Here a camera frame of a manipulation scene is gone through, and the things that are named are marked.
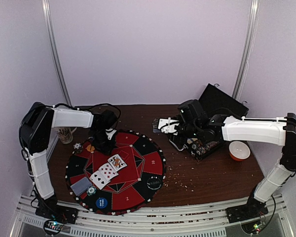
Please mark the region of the round red black poker mat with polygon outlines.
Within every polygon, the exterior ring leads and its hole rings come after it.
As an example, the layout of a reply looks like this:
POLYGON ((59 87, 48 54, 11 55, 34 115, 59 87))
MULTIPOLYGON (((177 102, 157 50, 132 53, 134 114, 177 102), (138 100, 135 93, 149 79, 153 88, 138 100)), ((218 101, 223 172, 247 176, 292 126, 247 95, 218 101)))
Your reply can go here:
POLYGON ((133 130, 119 130, 116 135, 115 148, 112 155, 120 155, 127 166, 118 171, 118 176, 95 195, 88 196, 87 192, 76 196, 70 186, 80 179, 90 176, 99 167, 108 162, 109 156, 95 150, 88 152, 92 138, 85 140, 81 153, 73 152, 66 166, 65 180, 71 196, 85 209, 97 214, 121 215, 134 212, 151 202, 160 190, 150 190, 147 180, 157 176, 163 181, 166 174, 166 159, 162 149, 150 138, 133 130), (98 209, 96 200, 106 198, 106 208, 98 209))

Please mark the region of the chip row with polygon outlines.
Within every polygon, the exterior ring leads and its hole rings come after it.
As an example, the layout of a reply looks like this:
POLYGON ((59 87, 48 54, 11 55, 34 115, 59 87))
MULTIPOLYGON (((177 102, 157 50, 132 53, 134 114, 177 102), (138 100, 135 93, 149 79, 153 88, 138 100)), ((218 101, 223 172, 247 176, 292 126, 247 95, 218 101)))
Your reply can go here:
POLYGON ((197 140, 191 144, 191 148, 195 151, 199 151, 201 153, 206 153, 211 149, 211 144, 208 143, 208 144, 204 145, 202 142, 197 140))
POLYGON ((195 151, 197 159, 204 159, 205 157, 213 153, 219 147, 219 145, 220 143, 218 142, 209 142, 205 145, 199 145, 195 151))

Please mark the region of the dealt playing card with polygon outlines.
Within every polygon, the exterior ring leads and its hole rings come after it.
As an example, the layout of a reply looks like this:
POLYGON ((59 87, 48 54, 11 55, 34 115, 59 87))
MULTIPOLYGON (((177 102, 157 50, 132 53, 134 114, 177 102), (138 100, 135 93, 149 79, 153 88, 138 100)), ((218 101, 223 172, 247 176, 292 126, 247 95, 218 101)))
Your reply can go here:
POLYGON ((89 181, 89 179, 84 177, 84 178, 80 179, 79 181, 75 182, 74 184, 72 184, 71 189, 76 193, 83 193, 91 186, 92 186, 92 184, 89 181))
POLYGON ((73 185, 70 186, 70 188, 72 189, 73 193, 76 196, 81 195, 89 187, 90 187, 90 182, 85 181, 85 180, 80 180, 79 182, 76 182, 76 183, 74 183, 73 185))

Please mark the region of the orange big blind button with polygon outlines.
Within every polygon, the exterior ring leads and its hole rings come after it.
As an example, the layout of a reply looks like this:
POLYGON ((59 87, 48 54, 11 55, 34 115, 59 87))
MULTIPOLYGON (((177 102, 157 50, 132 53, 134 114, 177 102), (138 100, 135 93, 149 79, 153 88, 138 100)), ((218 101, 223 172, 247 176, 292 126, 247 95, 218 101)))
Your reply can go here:
POLYGON ((88 145, 86 149, 87 149, 88 152, 94 152, 95 151, 95 148, 92 145, 88 145))

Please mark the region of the white floral mug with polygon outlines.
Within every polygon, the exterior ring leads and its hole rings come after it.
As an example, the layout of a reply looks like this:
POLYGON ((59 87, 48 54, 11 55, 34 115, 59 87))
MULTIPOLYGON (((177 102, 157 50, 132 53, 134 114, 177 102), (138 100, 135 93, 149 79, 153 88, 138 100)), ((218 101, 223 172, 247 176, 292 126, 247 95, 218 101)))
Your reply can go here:
POLYGON ((63 144, 69 144, 73 141, 73 133, 76 131, 76 127, 71 129, 70 127, 56 127, 54 128, 55 132, 58 135, 59 140, 63 144))

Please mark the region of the aluminium frame post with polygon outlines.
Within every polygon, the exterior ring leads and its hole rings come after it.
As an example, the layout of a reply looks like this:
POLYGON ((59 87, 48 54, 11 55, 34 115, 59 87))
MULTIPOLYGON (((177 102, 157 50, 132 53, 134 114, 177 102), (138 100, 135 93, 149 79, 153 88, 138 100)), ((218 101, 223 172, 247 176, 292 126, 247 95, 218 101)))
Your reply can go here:
POLYGON ((249 69, 249 59, 250 54, 254 47, 254 41, 256 36, 257 24, 258 24, 258 14, 259 14, 259 0, 252 0, 251 1, 251 8, 249 13, 248 25, 247 25, 247 32, 245 37, 245 43, 243 48, 243 53, 240 61, 240 66, 237 74, 237 79, 235 83, 235 87, 233 90, 232 97, 237 101, 240 100, 243 87, 245 84, 245 79, 247 76, 247 72, 249 69))
POLYGON ((65 78, 63 75, 63 70, 61 67, 60 57, 59 57, 57 45, 56 45, 56 39, 55 39, 53 23, 52 23, 52 16, 51 16, 51 11, 50 11, 50 1, 49 0, 42 0, 41 3, 42 3, 42 9, 43 9, 43 14, 44 14, 44 18, 45 18, 47 33, 48 33, 48 37, 49 37, 49 43, 50 43, 50 47, 51 47, 52 59, 53 59, 53 63, 55 66, 57 79, 59 81, 61 92, 64 96, 66 103, 71 106, 72 102, 71 102, 69 92, 68 92, 68 89, 66 86, 65 78))

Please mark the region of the poker chip stack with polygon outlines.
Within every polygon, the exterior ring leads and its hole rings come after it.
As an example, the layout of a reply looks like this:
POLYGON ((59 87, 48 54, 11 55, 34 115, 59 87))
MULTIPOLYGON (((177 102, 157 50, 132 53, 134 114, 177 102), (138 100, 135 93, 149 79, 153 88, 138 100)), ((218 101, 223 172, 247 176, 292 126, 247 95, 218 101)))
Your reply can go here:
POLYGON ((96 188, 94 187, 94 186, 91 186, 91 187, 89 187, 88 189, 87 189, 87 195, 88 196, 93 196, 93 195, 95 195, 95 193, 96 193, 96 188))
POLYGON ((81 153, 83 151, 83 145, 81 143, 75 143, 73 145, 73 149, 75 153, 81 153))

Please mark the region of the clear dealer button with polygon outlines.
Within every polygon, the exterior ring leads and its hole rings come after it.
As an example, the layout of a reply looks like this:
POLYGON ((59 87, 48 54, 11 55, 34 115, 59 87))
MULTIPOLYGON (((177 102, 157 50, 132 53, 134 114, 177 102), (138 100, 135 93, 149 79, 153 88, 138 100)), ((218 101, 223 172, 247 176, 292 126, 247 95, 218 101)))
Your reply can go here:
POLYGON ((151 176, 147 180, 147 187, 150 190, 159 190, 162 187, 162 180, 157 176, 151 176))

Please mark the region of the front right chip row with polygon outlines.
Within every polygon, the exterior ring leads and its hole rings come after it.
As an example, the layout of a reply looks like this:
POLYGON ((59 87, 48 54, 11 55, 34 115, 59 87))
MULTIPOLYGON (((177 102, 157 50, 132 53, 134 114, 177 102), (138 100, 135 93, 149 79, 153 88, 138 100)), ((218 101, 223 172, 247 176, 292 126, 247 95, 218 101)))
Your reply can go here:
POLYGON ((213 153, 219 147, 219 145, 220 143, 218 142, 209 142, 205 145, 199 145, 195 151, 197 159, 204 159, 205 157, 213 153))

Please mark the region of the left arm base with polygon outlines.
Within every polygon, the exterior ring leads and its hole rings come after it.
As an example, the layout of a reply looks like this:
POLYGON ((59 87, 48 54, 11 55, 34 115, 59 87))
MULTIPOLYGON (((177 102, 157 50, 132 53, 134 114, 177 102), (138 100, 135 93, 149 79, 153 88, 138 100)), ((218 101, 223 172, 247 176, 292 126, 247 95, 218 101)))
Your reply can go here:
POLYGON ((46 203, 39 203, 35 214, 63 224, 75 224, 78 210, 72 207, 61 205, 48 206, 46 203))

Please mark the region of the black poker chip case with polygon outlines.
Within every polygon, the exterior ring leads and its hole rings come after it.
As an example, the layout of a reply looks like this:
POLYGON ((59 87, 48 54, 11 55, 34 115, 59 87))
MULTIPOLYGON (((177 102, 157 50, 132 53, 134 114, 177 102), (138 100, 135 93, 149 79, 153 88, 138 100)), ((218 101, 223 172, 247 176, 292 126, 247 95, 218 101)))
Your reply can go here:
MULTIPOLYGON (((209 124, 211 121, 217 123, 222 122, 223 119, 228 116, 241 118, 242 116, 246 116, 249 111, 249 108, 247 108, 244 104, 235 100, 234 98, 227 95, 226 93, 224 93, 223 91, 211 84, 208 84, 206 86, 202 95, 197 100, 200 102, 203 110, 206 112, 209 118, 207 124, 209 124)), ((180 114, 178 114, 175 117, 172 117, 172 119, 178 120, 180 122, 180 114)), ((202 160, 197 159, 196 152, 191 148, 191 144, 184 144, 184 141, 178 136, 178 133, 169 134, 167 137, 169 139, 169 142, 177 150, 187 150, 190 153, 190 155, 194 157, 197 161, 202 160)), ((218 140, 218 143, 220 143, 220 145, 217 149, 224 145, 223 140, 218 140)))

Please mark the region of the blue small blind button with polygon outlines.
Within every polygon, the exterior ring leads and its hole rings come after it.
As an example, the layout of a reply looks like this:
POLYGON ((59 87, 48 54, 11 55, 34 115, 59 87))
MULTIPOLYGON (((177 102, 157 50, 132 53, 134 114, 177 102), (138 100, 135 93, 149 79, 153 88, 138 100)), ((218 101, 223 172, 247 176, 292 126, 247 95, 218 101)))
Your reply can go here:
POLYGON ((108 201, 104 197, 100 197, 96 200, 96 206, 98 209, 103 209, 106 208, 108 205, 108 201))

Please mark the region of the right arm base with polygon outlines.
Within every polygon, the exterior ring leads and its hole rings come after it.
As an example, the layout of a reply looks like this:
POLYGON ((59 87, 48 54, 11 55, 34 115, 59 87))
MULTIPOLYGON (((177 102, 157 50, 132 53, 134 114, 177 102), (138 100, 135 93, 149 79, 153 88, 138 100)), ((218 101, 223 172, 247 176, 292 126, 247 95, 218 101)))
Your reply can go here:
POLYGON ((265 204, 244 204, 234 207, 229 207, 226 210, 226 215, 229 223, 242 222, 249 219, 260 217, 261 214, 268 214, 269 211, 265 204))

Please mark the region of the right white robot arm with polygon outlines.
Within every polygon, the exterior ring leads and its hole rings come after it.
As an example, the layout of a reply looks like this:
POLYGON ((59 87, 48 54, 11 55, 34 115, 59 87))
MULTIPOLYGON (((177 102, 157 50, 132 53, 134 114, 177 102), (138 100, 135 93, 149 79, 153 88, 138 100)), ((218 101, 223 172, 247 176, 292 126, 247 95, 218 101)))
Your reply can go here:
POLYGON ((296 173, 296 115, 285 117, 247 118, 233 114, 207 117, 198 100, 188 100, 178 106, 182 121, 175 126, 179 135, 197 138, 202 143, 246 141, 282 147, 282 156, 254 189, 253 200, 245 204, 243 214, 255 217, 273 193, 296 173))

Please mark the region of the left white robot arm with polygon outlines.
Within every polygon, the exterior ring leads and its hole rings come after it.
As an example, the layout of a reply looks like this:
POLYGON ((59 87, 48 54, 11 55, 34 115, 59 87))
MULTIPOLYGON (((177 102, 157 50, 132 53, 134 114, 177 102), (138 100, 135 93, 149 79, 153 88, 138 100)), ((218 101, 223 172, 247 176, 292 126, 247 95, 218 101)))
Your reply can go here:
POLYGON ((89 135, 93 138, 92 146, 109 155, 115 146, 115 124, 120 115, 108 109, 94 113, 91 108, 72 107, 63 103, 52 106, 33 103, 21 120, 19 142, 24 159, 30 165, 30 174, 37 192, 43 200, 55 195, 47 167, 51 130, 59 127, 89 129, 89 135))

